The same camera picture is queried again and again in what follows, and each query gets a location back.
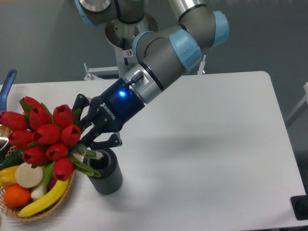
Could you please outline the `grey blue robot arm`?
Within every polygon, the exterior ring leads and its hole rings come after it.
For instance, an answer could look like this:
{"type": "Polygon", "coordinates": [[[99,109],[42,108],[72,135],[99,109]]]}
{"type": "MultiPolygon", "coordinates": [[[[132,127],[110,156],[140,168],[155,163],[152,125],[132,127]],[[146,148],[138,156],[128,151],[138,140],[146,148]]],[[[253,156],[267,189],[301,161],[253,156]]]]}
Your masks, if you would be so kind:
{"type": "Polygon", "coordinates": [[[142,0],[77,0],[88,26],[105,24],[105,35],[118,52],[119,79],[92,99],[80,94],[74,109],[87,107],[79,126],[89,128],[84,148],[105,150],[122,144],[123,125],[184,73],[200,63],[202,50],[225,42],[229,23],[203,0],[172,0],[177,25],[158,31],[142,0]]]}

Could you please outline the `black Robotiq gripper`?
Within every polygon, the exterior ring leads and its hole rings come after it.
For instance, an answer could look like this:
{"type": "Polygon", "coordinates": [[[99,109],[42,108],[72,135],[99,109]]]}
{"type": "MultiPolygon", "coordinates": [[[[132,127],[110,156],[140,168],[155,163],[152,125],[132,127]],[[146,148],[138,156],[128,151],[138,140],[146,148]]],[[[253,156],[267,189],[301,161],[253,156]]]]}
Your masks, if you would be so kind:
{"type": "Polygon", "coordinates": [[[93,125],[81,138],[81,143],[96,151],[121,146],[120,130],[142,108],[144,103],[122,78],[93,99],[78,94],[72,109],[74,125],[80,128],[93,125]],[[81,118],[86,107],[89,107],[88,113],[81,118]],[[105,133],[110,133],[110,136],[100,140],[99,137],[105,133]]]}

